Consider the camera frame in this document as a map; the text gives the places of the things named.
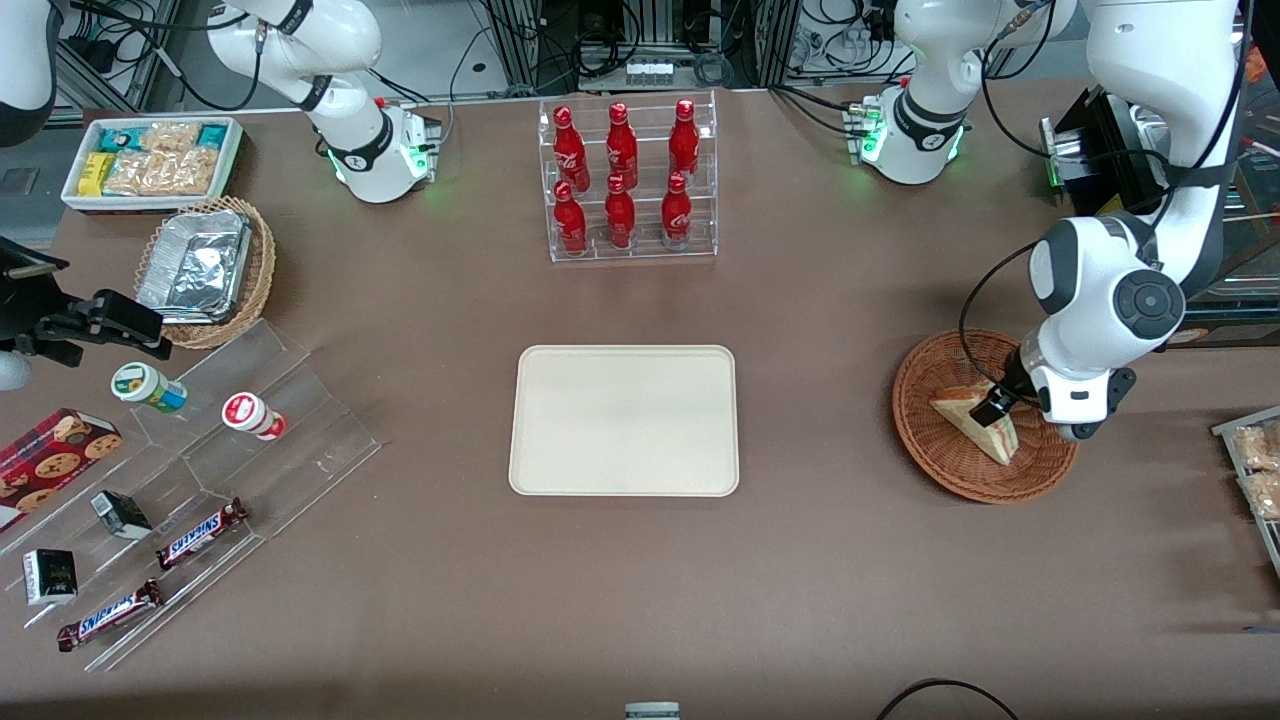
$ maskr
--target snickers bar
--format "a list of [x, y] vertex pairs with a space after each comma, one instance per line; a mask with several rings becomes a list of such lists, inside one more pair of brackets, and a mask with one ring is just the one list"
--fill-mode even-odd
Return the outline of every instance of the snickers bar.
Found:
[[232, 498], [230, 503], [219, 507], [218, 512], [214, 512], [207, 520], [192, 528], [187, 534], [169, 543], [169, 547], [157, 550], [156, 557], [160, 559], [160, 569], [168, 570], [174, 565], [184, 562], [214, 542], [218, 536], [225, 533], [232, 525], [246, 518], [248, 518], [248, 511], [241, 505], [239, 498]]
[[152, 578], [136, 592], [122, 597], [79, 623], [58, 630], [58, 651], [70, 652], [97, 633], [122, 625], [136, 615], [161, 605], [164, 605], [164, 594], [160, 593], [160, 585]]

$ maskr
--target yogurt cup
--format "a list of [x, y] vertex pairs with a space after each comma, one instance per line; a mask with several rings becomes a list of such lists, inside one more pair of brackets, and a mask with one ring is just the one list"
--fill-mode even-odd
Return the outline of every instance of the yogurt cup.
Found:
[[275, 439], [289, 427], [288, 419], [271, 410], [252, 392], [237, 392], [223, 404], [223, 423], [228, 428], [256, 436], [257, 439]]
[[187, 388], [146, 363], [122, 365], [111, 375], [111, 393], [125, 402], [141, 402], [166, 414], [187, 404]]

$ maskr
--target cookie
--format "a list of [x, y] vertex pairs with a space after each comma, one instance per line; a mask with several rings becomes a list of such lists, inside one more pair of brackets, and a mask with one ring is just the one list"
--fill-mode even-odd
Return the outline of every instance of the cookie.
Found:
[[91, 428], [88, 423], [74, 415], [68, 415], [54, 425], [54, 439], [79, 445], [84, 442], [84, 438], [87, 438], [91, 432], [93, 432], [93, 428]]
[[46, 480], [60, 478], [77, 466], [79, 466], [79, 455], [74, 452], [59, 452], [58, 455], [45, 457], [40, 461], [40, 465], [36, 465], [36, 477]]
[[105, 434], [84, 446], [84, 457], [88, 457], [90, 460], [106, 457], [114, 452], [116, 447], [120, 447], [122, 442], [124, 441], [115, 433]]
[[37, 507], [45, 503], [55, 492], [54, 489], [37, 489], [31, 495], [22, 496], [14, 507], [18, 512], [35, 512]]

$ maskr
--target red cookie box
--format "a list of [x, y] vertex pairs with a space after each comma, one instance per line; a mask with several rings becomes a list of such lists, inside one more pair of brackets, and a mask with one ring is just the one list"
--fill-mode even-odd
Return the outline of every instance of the red cookie box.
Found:
[[111, 423], [63, 407], [0, 450], [0, 533], [123, 442]]

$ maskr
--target cookie box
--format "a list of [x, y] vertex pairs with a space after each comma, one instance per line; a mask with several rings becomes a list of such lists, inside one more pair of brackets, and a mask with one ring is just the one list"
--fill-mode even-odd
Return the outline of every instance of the cookie box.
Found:
[[0, 450], [0, 533], [122, 442], [111, 423], [63, 407]]
[[[218, 164], [214, 167], [214, 178], [209, 183], [209, 192], [205, 195], [165, 195], [147, 197], [122, 197], [81, 195], [78, 186], [84, 164], [90, 155], [99, 150], [99, 143], [104, 132], [136, 128], [157, 120], [173, 120], [183, 123], [201, 123], [204, 126], [223, 126], [227, 135], [223, 137], [218, 151]], [[76, 151], [76, 160], [67, 173], [67, 182], [63, 183], [63, 202], [73, 210], [79, 210], [86, 215], [128, 215], [147, 213], [172, 213], [179, 208], [189, 208], [198, 202], [206, 202], [223, 196], [227, 182], [230, 179], [232, 168], [236, 164], [236, 152], [239, 150], [243, 129], [232, 118], [219, 115], [147, 115], [136, 118], [110, 118], [93, 120], [84, 128], [84, 137], [81, 140], [79, 150]]]

